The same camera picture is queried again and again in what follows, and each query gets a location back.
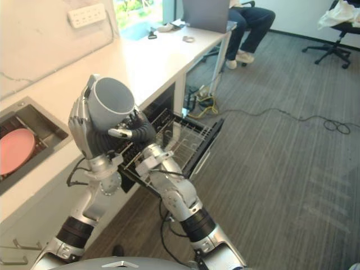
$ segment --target dish rack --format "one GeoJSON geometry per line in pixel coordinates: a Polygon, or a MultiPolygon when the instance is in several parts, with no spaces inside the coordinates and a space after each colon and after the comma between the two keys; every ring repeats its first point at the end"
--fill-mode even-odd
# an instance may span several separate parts
{"type": "MultiPolygon", "coordinates": [[[[165,151],[173,151],[173,159],[182,169],[182,173],[190,178],[202,167],[206,161],[211,145],[217,138],[224,120],[216,122],[212,127],[203,125],[190,119],[184,119],[168,109],[164,109],[152,125],[155,128],[156,143],[165,151]]],[[[121,154],[124,162],[119,166],[119,173],[123,177],[122,188],[127,192],[134,182],[149,188],[140,181],[135,167],[142,162],[142,149],[134,143],[127,143],[117,153],[121,154]]]]}

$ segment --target power cord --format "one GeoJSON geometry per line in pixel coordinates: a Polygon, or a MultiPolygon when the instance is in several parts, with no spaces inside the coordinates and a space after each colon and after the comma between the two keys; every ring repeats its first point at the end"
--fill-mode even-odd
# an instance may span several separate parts
{"type": "MultiPolygon", "coordinates": [[[[213,80],[211,80],[209,83],[204,85],[204,87],[209,86],[213,81],[215,81],[221,75],[221,73],[222,73],[222,71],[219,72],[219,74],[213,80]]],[[[322,115],[312,115],[307,118],[302,118],[302,117],[297,118],[285,110],[281,110],[279,108],[274,108],[274,107],[265,109],[262,112],[257,113],[257,114],[252,114],[250,112],[247,112],[247,111],[241,110],[241,109],[228,109],[228,110],[225,110],[225,111],[219,113],[219,110],[216,108],[215,97],[212,95],[204,97],[204,98],[198,98],[197,101],[201,107],[203,107],[202,104],[208,104],[208,106],[203,107],[202,112],[199,113],[198,115],[187,114],[189,117],[194,118],[194,119],[201,119],[202,117],[205,116],[205,114],[208,111],[211,111],[214,114],[213,116],[208,116],[208,117],[216,117],[216,116],[223,115],[225,113],[231,113],[231,112],[241,112],[241,113],[244,113],[249,116],[261,116],[269,111],[278,111],[279,113],[285,114],[288,117],[290,117],[298,122],[307,122],[314,118],[320,118],[320,119],[324,120],[323,126],[325,129],[327,129],[328,131],[337,131],[343,135],[349,135],[351,133],[350,125],[360,128],[360,125],[357,125],[357,124],[354,124],[351,122],[343,123],[343,122],[340,122],[337,120],[326,118],[322,115]]]]}
{"type": "Polygon", "coordinates": [[[279,108],[268,108],[268,109],[265,109],[257,114],[252,114],[250,112],[247,112],[245,110],[241,110],[241,109],[229,109],[229,110],[225,110],[223,111],[222,113],[216,115],[216,116],[219,116],[219,115],[223,115],[225,113],[231,113],[231,112],[241,112],[241,113],[244,113],[246,115],[249,115],[249,116],[261,116],[269,111],[278,111],[279,113],[282,113],[282,114],[285,114],[287,115],[288,117],[298,121],[298,122],[307,122],[311,119],[315,119],[315,118],[320,118],[320,119],[323,119],[324,122],[323,122],[323,126],[325,127],[325,129],[327,129],[328,131],[338,131],[339,133],[341,134],[344,134],[344,135],[349,135],[351,133],[351,130],[350,130],[350,125],[354,126],[354,127],[357,127],[357,128],[360,128],[360,125],[357,125],[357,124],[354,124],[354,123],[350,123],[350,122],[347,122],[347,123],[343,123],[343,122],[340,122],[340,121],[337,121],[337,120],[332,120],[332,119],[329,119],[329,118],[326,118],[322,115],[312,115],[310,117],[307,117],[307,118],[302,118],[302,117],[295,117],[293,115],[291,115],[289,112],[285,111],[285,110],[281,110],[279,108]]]}
{"type": "Polygon", "coordinates": [[[172,228],[171,223],[174,222],[174,219],[173,219],[173,217],[172,217],[171,215],[170,215],[169,217],[167,217],[167,218],[166,218],[166,215],[165,215],[165,217],[163,216],[163,214],[162,214],[163,211],[162,211],[162,209],[161,209],[161,203],[162,203],[162,202],[163,202],[162,199],[160,199],[160,203],[159,203],[159,215],[160,215],[160,218],[161,218],[162,220],[165,219],[166,222],[169,222],[169,229],[170,229],[170,231],[171,231],[173,234],[175,234],[176,236],[179,236],[179,237],[188,238],[187,235],[182,235],[181,233],[176,232],[176,231],[172,228]]]}
{"type": "Polygon", "coordinates": [[[165,240],[164,240],[164,225],[165,225],[165,222],[167,221],[167,218],[168,218],[168,215],[170,214],[169,211],[166,212],[165,216],[162,215],[161,213],[161,203],[162,203],[162,199],[160,199],[159,201],[159,214],[160,214],[160,217],[162,219],[161,221],[161,227],[160,227],[160,236],[161,236],[161,243],[165,249],[165,251],[179,264],[183,265],[183,266],[186,266],[187,265],[185,263],[183,263],[182,261],[180,261],[178,258],[175,257],[174,254],[171,253],[171,251],[168,249],[168,247],[166,246],[165,244],[165,240]]]}
{"type": "Polygon", "coordinates": [[[164,173],[164,174],[174,174],[176,176],[182,176],[184,178],[187,178],[186,175],[182,174],[182,173],[177,173],[177,172],[170,172],[168,170],[159,170],[159,169],[153,169],[150,170],[150,172],[154,172],[154,173],[164,173]]]}
{"type": "Polygon", "coordinates": [[[86,168],[83,168],[83,167],[79,167],[80,163],[84,160],[85,158],[81,158],[74,166],[73,170],[71,171],[71,173],[69,174],[67,180],[66,180],[66,184],[68,187],[72,187],[72,186],[76,186],[76,185],[84,185],[84,186],[87,186],[88,183],[85,183],[85,182],[78,182],[78,181],[74,181],[72,182],[71,179],[73,178],[73,175],[74,173],[77,171],[77,170],[85,170],[86,172],[90,172],[89,169],[86,169],[86,168]]]}

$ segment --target baseboard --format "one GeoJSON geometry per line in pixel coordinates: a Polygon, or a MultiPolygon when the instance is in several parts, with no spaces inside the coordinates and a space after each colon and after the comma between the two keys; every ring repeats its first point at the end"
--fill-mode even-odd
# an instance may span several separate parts
{"type": "MultiPolygon", "coordinates": [[[[328,40],[323,40],[323,39],[319,39],[319,38],[311,38],[311,37],[308,37],[306,35],[298,35],[298,34],[288,33],[288,32],[279,31],[279,30],[270,29],[270,32],[283,34],[283,35],[290,35],[292,37],[297,37],[297,38],[309,39],[310,41],[316,41],[316,42],[321,42],[321,43],[326,43],[326,44],[331,44],[331,45],[335,44],[335,42],[331,42],[331,41],[328,41],[328,40]]],[[[360,52],[360,48],[349,46],[349,45],[340,44],[339,47],[360,52]]]]}

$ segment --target power strip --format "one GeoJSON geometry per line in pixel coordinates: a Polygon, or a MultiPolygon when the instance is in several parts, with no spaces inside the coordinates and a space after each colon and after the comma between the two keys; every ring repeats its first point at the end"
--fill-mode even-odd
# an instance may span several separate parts
{"type": "Polygon", "coordinates": [[[106,19],[105,6],[99,3],[71,10],[67,13],[67,17],[73,28],[80,28],[106,19]]]}

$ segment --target white countertop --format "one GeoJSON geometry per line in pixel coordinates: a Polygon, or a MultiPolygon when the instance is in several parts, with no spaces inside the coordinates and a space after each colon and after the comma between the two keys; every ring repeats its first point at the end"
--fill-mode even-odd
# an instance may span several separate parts
{"type": "MultiPolygon", "coordinates": [[[[158,34],[158,39],[154,40],[145,38],[135,42],[119,38],[111,45],[7,97],[1,101],[0,109],[29,96],[67,125],[73,102],[94,73],[115,78],[127,85],[134,94],[136,104],[144,109],[223,36],[211,31],[183,28],[158,34]],[[184,35],[195,37],[195,41],[183,42],[184,35]]],[[[1,195],[1,222],[79,157],[80,151],[72,140],[1,195]]]]}

